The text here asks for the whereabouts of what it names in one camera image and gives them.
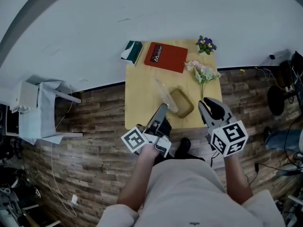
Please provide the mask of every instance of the flower stem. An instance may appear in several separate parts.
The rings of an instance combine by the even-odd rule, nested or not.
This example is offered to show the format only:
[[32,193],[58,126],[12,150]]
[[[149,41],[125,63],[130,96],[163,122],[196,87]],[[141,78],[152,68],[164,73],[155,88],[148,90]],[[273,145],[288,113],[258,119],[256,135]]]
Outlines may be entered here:
[[206,88],[208,82],[205,82],[203,84],[201,84],[201,101],[203,102],[203,97],[204,97],[204,90]]

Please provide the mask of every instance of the red book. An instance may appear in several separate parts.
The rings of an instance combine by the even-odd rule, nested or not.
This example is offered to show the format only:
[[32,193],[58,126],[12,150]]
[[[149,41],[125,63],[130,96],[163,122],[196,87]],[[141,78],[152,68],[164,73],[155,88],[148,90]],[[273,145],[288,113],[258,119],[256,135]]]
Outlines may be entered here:
[[186,56],[185,48],[152,42],[144,64],[183,73]]

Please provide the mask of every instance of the white chair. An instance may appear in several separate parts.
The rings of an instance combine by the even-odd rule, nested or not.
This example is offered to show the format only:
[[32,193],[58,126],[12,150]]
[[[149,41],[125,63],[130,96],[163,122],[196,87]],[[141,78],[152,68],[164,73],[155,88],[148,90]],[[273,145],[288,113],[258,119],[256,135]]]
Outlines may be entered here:
[[42,82],[39,85],[37,108],[19,115],[19,137],[34,144],[43,139],[60,144],[63,137],[83,137],[83,133],[56,132],[54,106],[56,96],[75,103],[81,99],[57,91],[60,81]]

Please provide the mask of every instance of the purple flower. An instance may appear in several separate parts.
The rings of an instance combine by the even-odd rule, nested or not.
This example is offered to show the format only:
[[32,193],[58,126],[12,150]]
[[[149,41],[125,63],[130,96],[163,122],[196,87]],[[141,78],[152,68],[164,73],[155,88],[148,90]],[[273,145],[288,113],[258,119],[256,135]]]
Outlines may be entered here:
[[205,39],[198,39],[198,45],[204,45]]
[[204,38],[205,40],[205,45],[207,46],[208,49],[213,50],[214,49],[214,43],[211,39]]

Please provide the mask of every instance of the person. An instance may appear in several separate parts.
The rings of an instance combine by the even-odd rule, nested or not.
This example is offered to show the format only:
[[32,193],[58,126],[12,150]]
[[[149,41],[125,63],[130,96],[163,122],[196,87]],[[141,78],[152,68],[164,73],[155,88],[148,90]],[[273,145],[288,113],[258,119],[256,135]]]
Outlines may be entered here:
[[253,196],[235,154],[224,158],[225,192],[214,170],[188,154],[188,142],[182,139],[177,158],[167,160],[154,145],[145,145],[116,205],[104,210],[98,227],[285,226],[268,190]]

